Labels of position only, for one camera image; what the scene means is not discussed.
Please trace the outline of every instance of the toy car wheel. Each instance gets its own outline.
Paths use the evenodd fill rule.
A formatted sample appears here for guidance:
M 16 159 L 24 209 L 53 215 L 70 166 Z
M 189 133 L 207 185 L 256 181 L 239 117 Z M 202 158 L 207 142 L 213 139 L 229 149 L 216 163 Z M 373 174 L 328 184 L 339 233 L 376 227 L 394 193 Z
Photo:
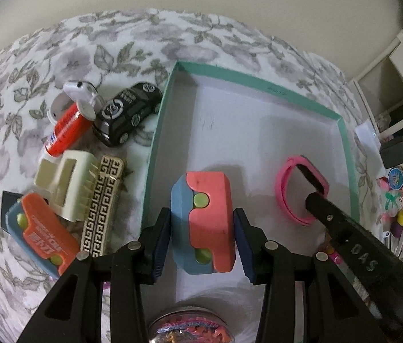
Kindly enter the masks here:
M 154 113 L 155 113 L 155 114 L 159 113 L 159 111 L 160 111 L 160 105 L 161 105 L 161 103 L 157 104 L 157 105 L 154 107 Z
M 122 136 L 119 138 L 118 142 L 120 144 L 124 144 L 130 135 L 128 133 L 123 133 Z
M 140 122 L 141 122 L 141 117 L 138 114 L 133 115 L 133 117 L 131 118 L 131 125 L 136 127 L 136 126 L 138 126 L 138 124 Z

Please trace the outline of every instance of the pink bracelet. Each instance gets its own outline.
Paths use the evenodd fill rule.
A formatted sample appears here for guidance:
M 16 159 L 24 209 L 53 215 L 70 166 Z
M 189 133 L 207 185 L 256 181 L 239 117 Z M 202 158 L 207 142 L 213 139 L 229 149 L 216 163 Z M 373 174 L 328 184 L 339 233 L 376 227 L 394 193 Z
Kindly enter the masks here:
M 329 183 L 305 156 L 289 157 L 279 173 L 276 175 L 275 194 L 276 200 L 278 201 L 278 206 L 292 220 L 302 224 L 303 226 L 309 226 L 315 220 L 315 217 L 312 215 L 308 215 L 308 217 L 305 218 L 297 217 L 291 212 L 286 201 L 287 185 L 289 183 L 292 169 L 295 167 L 301 171 L 307 181 L 310 182 L 314 188 L 325 198 L 329 193 Z

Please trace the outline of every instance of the black toy car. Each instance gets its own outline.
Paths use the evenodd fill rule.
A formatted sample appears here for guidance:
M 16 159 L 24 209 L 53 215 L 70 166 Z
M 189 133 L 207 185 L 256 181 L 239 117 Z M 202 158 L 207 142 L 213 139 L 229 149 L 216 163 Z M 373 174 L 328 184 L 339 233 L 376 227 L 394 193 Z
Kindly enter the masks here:
M 162 92 L 157 86 L 140 82 L 109 100 L 93 122 L 93 133 L 108 147 L 124 144 L 134 128 L 150 113 L 158 113 Z

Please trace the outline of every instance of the floral tablecloth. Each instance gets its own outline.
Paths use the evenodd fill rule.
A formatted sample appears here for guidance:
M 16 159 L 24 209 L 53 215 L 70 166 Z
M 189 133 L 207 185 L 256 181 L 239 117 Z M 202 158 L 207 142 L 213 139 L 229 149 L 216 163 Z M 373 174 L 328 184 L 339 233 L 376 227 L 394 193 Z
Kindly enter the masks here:
M 48 105 L 68 79 L 84 79 L 112 97 L 138 81 L 164 88 L 176 60 L 242 71 L 314 99 L 341 114 L 356 162 L 361 224 L 381 231 L 380 198 L 368 175 L 365 152 L 354 137 L 361 113 L 344 74 L 318 55 L 222 16 L 175 11 L 106 11 L 66 19 L 26 35 L 0 51 L 0 211 L 3 190 L 31 189 L 37 155 L 51 131 Z M 114 222 L 112 251 L 139 236 L 140 206 L 153 136 L 144 122 L 111 154 L 128 168 Z M 108 149 L 89 134 L 82 149 Z M 79 236 L 82 223 L 69 224 Z M 0 228 L 0 340 L 15 342 L 53 281 Z M 109 296 L 104 295 L 103 341 L 110 340 Z

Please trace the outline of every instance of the pink rubber band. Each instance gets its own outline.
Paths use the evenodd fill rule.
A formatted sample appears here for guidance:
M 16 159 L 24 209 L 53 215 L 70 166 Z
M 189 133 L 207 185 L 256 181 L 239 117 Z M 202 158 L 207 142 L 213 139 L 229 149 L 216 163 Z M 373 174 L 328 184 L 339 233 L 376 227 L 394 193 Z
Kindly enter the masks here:
M 290 210 L 289 205 L 287 204 L 286 196 L 287 196 L 287 186 L 289 183 L 290 175 L 292 173 L 292 169 L 297 167 L 297 165 L 303 165 L 308 168 L 310 173 L 316 178 L 316 180 L 321 184 L 323 188 L 323 192 L 318 190 L 318 192 L 323 196 L 327 197 L 329 193 L 329 183 L 328 181 L 322 176 L 319 170 L 304 156 L 291 156 L 285 162 L 284 166 L 279 170 L 279 173 L 276 175 L 276 182 L 275 182 L 275 194 L 276 200 L 278 202 L 278 206 L 281 208 L 283 212 L 285 212 L 289 218 L 293 221 L 302 224 L 303 226 L 309 226 L 314 222 L 315 217 L 312 215 L 308 215 L 305 218 L 297 217 L 292 211 Z

